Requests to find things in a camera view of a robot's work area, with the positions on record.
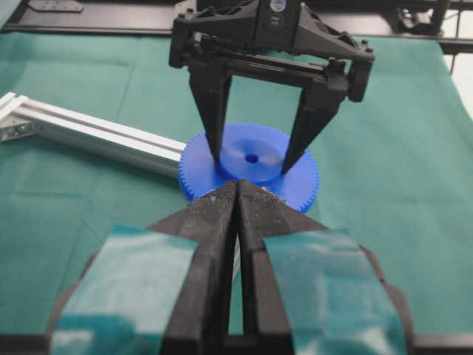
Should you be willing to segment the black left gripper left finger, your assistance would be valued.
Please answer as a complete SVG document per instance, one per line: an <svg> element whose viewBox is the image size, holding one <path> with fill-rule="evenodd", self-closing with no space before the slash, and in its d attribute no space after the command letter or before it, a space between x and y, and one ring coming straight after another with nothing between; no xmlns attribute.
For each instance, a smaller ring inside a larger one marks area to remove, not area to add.
<svg viewBox="0 0 473 355"><path fill-rule="evenodd" d="M115 226L58 298L51 354L200 354L228 328L237 184L146 229Z"/></svg>

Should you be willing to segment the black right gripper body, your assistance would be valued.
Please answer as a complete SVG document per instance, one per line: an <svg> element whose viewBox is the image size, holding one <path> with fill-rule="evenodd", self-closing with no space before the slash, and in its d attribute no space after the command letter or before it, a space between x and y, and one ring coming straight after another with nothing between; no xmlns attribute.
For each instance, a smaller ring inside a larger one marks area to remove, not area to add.
<svg viewBox="0 0 473 355"><path fill-rule="evenodd" d="M197 13L179 14L171 36L172 67L184 65L185 48L195 33L247 53L277 50L350 60L348 97L355 102L363 100L375 60L366 41L358 42L348 33L325 24L302 1L241 1L233 7L209 6Z"/></svg>

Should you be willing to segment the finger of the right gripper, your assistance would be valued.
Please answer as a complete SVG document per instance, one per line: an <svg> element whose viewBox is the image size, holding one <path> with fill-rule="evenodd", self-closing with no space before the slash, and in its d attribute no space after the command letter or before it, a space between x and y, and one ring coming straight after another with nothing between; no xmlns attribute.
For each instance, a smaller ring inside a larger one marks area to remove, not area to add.
<svg viewBox="0 0 473 355"><path fill-rule="evenodd" d="M219 163L232 74L223 61L191 61L188 70L208 146L214 161Z"/></svg>
<svg viewBox="0 0 473 355"><path fill-rule="evenodd" d="M306 148L336 115L347 94L347 88L347 79L343 75L329 75L326 81L313 81L309 87L302 90L285 154L283 174L294 166Z"/></svg>

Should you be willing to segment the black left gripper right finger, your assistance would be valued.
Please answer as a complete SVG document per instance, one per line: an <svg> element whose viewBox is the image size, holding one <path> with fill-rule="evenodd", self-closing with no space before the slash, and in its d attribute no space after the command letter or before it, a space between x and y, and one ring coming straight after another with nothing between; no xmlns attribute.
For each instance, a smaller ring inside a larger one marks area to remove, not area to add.
<svg viewBox="0 0 473 355"><path fill-rule="evenodd" d="M245 310L268 352L412 354L402 292L345 229L329 229L243 180L238 184Z"/></svg>

